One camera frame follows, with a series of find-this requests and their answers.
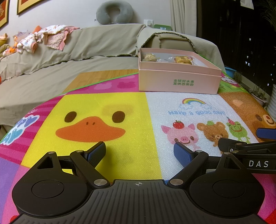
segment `yellow square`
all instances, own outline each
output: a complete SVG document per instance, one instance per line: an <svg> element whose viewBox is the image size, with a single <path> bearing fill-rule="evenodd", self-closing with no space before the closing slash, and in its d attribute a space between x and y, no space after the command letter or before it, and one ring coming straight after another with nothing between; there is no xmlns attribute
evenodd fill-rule
<svg viewBox="0 0 276 224"><path fill-rule="evenodd" d="M96 169L109 181L161 179L142 92L65 95L44 121L21 164L32 167L48 151L63 156L88 150L99 140L105 142L107 152Z"/></svg>

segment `blue container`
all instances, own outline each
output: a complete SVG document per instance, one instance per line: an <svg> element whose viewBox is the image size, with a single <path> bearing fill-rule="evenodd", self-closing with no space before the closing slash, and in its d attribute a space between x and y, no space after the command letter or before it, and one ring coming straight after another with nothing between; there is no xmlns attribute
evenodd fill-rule
<svg viewBox="0 0 276 224"><path fill-rule="evenodd" d="M231 78L234 78L234 73L235 73L235 71L237 71L237 70L232 69L232 68L228 68L228 67L225 67L225 70L226 70L226 74L227 74L227 75L229 75Z"/></svg>

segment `play mat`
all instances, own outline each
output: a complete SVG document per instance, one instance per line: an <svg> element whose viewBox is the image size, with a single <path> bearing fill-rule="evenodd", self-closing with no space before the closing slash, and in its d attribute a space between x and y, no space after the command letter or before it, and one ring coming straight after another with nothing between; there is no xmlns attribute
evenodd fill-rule
<svg viewBox="0 0 276 224"><path fill-rule="evenodd" d="M225 74L217 95L139 92L138 84L138 74L131 74L70 91L37 106L9 131L0 143L1 224L18 215L12 188L48 151L69 155L104 141L107 152L96 169L109 181L168 180L183 168L173 154L176 141L220 156L220 137L256 143L258 127L276 127ZM276 223L276 175L254 176L265 189L258 215Z"/></svg>

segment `wall socket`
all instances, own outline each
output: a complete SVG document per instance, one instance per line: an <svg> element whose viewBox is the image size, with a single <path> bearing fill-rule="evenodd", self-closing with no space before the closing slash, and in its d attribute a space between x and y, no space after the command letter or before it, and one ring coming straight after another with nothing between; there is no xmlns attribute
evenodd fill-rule
<svg viewBox="0 0 276 224"><path fill-rule="evenodd" d="M153 27L153 20L151 20L151 19L144 19L144 24L146 26Z"/></svg>

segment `cartoon pig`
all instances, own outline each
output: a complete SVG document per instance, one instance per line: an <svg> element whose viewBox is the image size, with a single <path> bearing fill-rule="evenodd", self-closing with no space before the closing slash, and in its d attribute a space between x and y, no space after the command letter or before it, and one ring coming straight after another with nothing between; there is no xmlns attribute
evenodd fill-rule
<svg viewBox="0 0 276 224"><path fill-rule="evenodd" d="M198 142L198 135L195 132L194 124L190 124L188 127L185 127L181 121L176 121L173 123L173 127L161 126L162 131L167 134L167 138L170 143L175 144L180 142L187 147L193 146L193 150L200 149L196 145Z"/></svg>

